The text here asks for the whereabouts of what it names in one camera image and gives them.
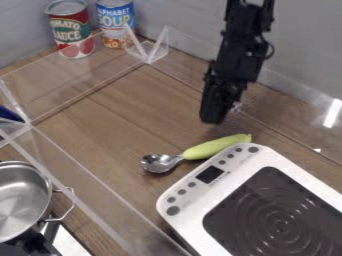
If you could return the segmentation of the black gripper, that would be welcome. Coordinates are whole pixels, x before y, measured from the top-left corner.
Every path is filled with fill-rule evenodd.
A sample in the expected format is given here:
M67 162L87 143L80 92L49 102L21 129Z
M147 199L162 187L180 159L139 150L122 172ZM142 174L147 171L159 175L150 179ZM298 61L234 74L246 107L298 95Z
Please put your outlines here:
M204 76L199 116L204 123L220 124L240 102L247 84L259 76L270 42L260 36L222 39L216 59Z

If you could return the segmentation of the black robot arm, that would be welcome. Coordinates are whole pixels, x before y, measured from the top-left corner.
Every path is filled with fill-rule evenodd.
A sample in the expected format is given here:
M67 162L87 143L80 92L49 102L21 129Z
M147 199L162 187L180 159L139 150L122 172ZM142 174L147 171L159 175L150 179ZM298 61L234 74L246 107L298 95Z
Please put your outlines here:
M204 75L199 117L204 123L220 124L240 102L247 84L258 80L263 62L275 48L263 34L271 31L275 0L262 5L246 0L227 0L226 29L216 59Z

